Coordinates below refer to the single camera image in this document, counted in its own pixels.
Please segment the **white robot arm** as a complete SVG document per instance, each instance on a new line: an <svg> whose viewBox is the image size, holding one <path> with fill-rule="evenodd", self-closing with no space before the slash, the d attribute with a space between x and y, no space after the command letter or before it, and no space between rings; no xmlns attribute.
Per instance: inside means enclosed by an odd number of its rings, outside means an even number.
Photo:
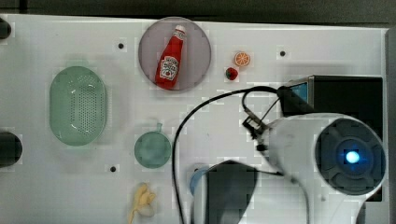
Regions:
<svg viewBox="0 0 396 224"><path fill-rule="evenodd" d="M382 139L350 116L277 119L259 141L275 170L232 160L202 168L191 224L358 224L387 174Z"/></svg>

